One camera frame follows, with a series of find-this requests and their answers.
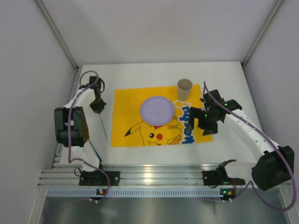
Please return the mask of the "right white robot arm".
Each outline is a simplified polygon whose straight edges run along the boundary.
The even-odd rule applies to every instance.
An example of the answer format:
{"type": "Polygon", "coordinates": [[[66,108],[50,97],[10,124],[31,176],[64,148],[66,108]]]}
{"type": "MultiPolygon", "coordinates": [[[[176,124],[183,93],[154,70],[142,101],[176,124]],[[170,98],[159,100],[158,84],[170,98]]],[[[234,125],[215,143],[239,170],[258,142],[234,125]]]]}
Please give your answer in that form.
{"type": "Polygon", "coordinates": [[[205,93],[201,101],[204,103],[202,109],[189,109],[187,131],[198,127],[203,135],[217,134],[221,121],[242,140],[256,160],[254,163],[235,159],[222,162],[216,169],[221,182],[242,179],[266,191],[292,179],[294,150],[291,147],[271,140],[252,123],[236,100],[224,100],[218,90],[205,93]]]}

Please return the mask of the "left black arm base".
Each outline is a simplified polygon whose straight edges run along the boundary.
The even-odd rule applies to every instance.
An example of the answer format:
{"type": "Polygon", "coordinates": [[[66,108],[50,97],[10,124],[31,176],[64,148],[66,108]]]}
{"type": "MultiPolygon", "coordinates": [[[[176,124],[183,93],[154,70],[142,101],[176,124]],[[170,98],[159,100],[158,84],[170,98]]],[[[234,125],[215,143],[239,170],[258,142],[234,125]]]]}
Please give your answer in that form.
{"type": "Polygon", "coordinates": [[[120,171],[104,171],[92,168],[91,171],[74,169],[75,176],[79,177],[80,186],[118,186],[120,182],[120,171]]]}

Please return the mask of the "beige paper cup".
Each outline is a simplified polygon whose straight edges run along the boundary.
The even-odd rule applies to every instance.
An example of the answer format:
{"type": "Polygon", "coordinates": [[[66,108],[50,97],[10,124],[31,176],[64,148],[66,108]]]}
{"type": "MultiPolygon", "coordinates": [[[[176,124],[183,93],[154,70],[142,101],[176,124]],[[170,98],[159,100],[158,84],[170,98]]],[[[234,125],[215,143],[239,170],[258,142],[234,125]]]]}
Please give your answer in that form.
{"type": "Polygon", "coordinates": [[[177,96],[179,101],[186,101],[190,95],[193,84],[189,79],[180,79],[177,82],[177,96]]]}

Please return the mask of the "purple plastic plate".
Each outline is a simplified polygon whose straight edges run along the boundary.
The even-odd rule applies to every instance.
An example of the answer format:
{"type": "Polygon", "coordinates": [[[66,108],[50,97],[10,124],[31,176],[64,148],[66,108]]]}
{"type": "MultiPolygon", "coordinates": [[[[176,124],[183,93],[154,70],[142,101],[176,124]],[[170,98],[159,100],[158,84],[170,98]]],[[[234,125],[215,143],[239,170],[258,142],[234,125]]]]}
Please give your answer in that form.
{"type": "Polygon", "coordinates": [[[146,99],[140,106],[140,116],[144,122],[152,126],[168,124],[175,114],[172,102],[162,96],[146,99]]]}

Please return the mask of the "yellow pikachu cloth placemat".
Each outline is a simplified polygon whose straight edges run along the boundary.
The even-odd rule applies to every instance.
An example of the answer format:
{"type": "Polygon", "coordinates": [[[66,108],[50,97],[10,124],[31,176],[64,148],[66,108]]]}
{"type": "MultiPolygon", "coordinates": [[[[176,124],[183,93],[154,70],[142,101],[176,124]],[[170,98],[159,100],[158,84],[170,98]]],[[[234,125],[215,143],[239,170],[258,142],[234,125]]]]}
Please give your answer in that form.
{"type": "Polygon", "coordinates": [[[195,84],[185,102],[177,99],[176,86],[149,87],[115,90],[112,116],[113,147],[166,146],[212,141],[211,135],[203,135],[203,130],[195,128],[187,131],[189,108],[201,108],[201,87],[195,84]],[[174,116],[169,124],[151,126],[140,116],[142,103],[150,97],[161,96],[174,105],[174,116]]]}

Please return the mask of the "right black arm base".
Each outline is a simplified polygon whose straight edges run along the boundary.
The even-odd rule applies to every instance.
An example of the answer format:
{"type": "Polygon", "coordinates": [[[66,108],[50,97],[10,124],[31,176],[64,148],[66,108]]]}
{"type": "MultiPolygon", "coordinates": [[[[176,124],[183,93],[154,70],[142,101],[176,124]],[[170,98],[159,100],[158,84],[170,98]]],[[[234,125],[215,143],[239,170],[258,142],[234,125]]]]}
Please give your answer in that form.
{"type": "Polygon", "coordinates": [[[225,166],[234,161],[236,160],[224,161],[219,164],[215,170],[203,171],[202,174],[204,185],[211,188],[216,188],[220,185],[245,185],[245,181],[243,179],[229,178],[225,171],[225,166]]]}

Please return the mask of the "blue metallic fork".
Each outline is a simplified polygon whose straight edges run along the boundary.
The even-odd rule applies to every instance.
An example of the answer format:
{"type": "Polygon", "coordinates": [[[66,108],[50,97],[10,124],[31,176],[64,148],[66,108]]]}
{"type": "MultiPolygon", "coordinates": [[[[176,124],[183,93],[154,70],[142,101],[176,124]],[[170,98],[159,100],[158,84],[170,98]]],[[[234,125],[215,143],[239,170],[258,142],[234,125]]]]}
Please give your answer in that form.
{"type": "Polygon", "coordinates": [[[88,137],[88,141],[89,141],[91,147],[93,148],[93,150],[94,150],[96,156],[98,157],[99,161],[102,163],[102,159],[101,159],[100,155],[98,154],[98,152],[96,151],[96,149],[95,149],[93,143],[91,142],[90,137],[88,137]]]}

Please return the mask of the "blue metallic spoon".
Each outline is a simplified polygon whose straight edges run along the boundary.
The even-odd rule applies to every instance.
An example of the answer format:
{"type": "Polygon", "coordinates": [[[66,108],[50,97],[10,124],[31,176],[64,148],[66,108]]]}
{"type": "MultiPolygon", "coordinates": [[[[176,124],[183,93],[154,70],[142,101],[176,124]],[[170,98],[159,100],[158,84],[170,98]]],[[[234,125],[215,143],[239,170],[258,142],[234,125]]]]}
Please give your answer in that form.
{"type": "Polygon", "coordinates": [[[105,125],[104,125],[104,122],[103,122],[103,118],[102,118],[101,113],[100,113],[100,120],[101,120],[101,124],[102,124],[103,131],[104,131],[104,134],[105,134],[105,138],[106,138],[106,140],[108,140],[107,132],[106,132],[106,129],[105,129],[105,125]]]}

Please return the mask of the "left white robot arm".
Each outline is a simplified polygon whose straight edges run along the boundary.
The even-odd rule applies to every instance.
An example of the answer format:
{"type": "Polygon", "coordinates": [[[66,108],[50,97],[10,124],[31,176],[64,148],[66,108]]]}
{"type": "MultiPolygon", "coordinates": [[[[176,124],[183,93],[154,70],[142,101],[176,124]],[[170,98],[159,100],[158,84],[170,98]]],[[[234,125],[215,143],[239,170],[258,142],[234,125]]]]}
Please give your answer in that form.
{"type": "Polygon", "coordinates": [[[63,107],[54,110],[55,136],[63,145],[60,163],[82,166],[83,171],[93,172],[101,165],[101,158],[90,143],[91,124],[88,114],[101,114],[106,106],[101,94],[105,83],[97,75],[81,84],[76,95],[63,107]]]}

